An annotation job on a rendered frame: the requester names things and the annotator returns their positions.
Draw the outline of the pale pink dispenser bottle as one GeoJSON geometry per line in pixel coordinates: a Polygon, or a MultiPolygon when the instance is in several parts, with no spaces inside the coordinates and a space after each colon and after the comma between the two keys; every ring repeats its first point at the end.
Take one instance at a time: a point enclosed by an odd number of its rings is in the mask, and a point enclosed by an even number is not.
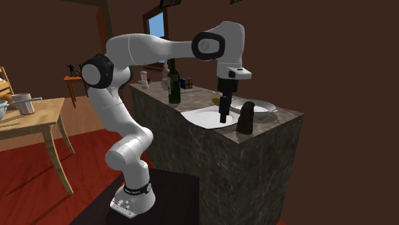
{"type": "Polygon", "coordinates": [[[168,68],[168,61],[165,60],[163,64],[163,69],[162,69],[162,81],[161,81],[161,86],[164,91],[170,91],[170,81],[169,81],[169,68],[168,68]]]}

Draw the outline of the dark robot stand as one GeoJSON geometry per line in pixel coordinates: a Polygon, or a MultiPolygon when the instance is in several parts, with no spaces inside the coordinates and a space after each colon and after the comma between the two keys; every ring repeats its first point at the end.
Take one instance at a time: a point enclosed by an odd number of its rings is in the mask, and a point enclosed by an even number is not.
{"type": "Polygon", "coordinates": [[[199,225],[199,178],[150,169],[156,201],[144,214],[129,219],[110,208],[124,181],[120,175],[70,225],[199,225]]]}

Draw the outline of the white round bowl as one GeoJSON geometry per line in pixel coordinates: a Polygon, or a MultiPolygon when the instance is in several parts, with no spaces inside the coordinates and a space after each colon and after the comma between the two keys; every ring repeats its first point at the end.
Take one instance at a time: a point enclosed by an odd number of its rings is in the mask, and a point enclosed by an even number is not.
{"type": "Polygon", "coordinates": [[[263,100],[244,99],[244,98],[237,98],[232,100],[230,110],[240,114],[241,108],[246,102],[254,103],[255,116],[265,116],[269,113],[274,113],[277,111],[276,106],[272,103],[263,100]]]}

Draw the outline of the window with brown frame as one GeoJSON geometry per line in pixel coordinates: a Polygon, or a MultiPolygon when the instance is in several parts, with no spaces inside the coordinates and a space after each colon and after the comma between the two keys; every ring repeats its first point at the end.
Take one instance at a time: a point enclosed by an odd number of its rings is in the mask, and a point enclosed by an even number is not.
{"type": "Polygon", "coordinates": [[[156,6],[143,15],[143,27],[146,34],[168,39],[168,12],[156,6]]]}

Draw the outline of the small orange side table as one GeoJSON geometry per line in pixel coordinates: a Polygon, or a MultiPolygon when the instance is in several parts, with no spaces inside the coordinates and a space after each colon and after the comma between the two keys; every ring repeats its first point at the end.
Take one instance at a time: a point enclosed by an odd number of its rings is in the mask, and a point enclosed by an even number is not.
{"type": "Polygon", "coordinates": [[[86,92],[86,96],[88,96],[88,87],[82,79],[82,73],[81,73],[82,65],[79,65],[78,70],[74,70],[74,66],[71,64],[65,64],[65,66],[67,66],[69,68],[70,74],[68,76],[65,76],[65,78],[63,80],[66,82],[73,107],[76,108],[75,103],[76,103],[77,99],[76,99],[76,94],[74,91],[73,83],[82,82],[84,85],[84,90],[86,92]]]}

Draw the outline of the light wooden chair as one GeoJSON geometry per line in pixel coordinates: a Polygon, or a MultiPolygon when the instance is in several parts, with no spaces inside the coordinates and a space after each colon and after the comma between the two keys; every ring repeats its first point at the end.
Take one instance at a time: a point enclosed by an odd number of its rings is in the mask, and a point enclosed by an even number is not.
{"type": "Polygon", "coordinates": [[[3,66],[0,66],[0,97],[13,95],[14,91],[3,66]]]}

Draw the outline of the dark green wine bottle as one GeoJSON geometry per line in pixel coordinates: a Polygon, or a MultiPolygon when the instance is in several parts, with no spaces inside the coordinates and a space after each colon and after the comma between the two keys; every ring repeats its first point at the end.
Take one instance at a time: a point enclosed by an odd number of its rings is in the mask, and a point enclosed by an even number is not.
{"type": "Polygon", "coordinates": [[[170,62],[170,69],[168,73],[169,78],[169,103],[179,104],[181,102],[180,98],[180,75],[175,67],[175,59],[170,62]]]}

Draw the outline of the dark brown upright object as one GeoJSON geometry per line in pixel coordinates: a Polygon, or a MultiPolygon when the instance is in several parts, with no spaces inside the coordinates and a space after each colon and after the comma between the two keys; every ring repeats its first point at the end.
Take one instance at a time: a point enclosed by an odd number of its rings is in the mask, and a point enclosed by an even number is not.
{"type": "Polygon", "coordinates": [[[250,135],[253,133],[253,118],[254,118],[253,102],[245,102],[240,110],[240,116],[237,122],[236,132],[250,135]]]}

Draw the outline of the light wooden table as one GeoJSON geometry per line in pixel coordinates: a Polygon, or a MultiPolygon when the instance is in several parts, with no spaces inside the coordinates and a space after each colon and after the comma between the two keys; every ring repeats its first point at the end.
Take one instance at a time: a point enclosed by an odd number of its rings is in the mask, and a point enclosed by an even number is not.
{"type": "Polygon", "coordinates": [[[75,153],[61,117],[64,101],[64,98],[47,100],[38,98],[32,114],[22,115],[18,110],[6,111],[4,117],[0,119],[0,140],[41,133],[52,165],[67,193],[72,195],[74,192],[61,165],[52,134],[52,127],[57,125],[70,153],[75,153]]]}

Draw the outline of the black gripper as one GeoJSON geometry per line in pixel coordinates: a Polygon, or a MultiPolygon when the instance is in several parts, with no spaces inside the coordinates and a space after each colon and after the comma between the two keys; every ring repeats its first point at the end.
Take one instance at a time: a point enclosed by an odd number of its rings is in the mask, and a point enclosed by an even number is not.
{"type": "Polygon", "coordinates": [[[237,92],[239,81],[235,79],[218,78],[217,90],[223,94],[219,102],[220,122],[226,123],[226,117],[230,113],[232,94],[237,92]]]}

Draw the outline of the white square plate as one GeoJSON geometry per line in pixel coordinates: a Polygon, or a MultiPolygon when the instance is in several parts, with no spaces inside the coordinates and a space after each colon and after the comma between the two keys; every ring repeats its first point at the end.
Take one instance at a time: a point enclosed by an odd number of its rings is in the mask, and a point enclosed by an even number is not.
{"type": "Polygon", "coordinates": [[[226,122],[220,122],[219,107],[217,105],[204,107],[192,111],[182,112],[182,116],[191,123],[205,128],[223,128],[234,125],[238,122],[239,114],[230,111],[229,115],[226,116],[226,122]]]}

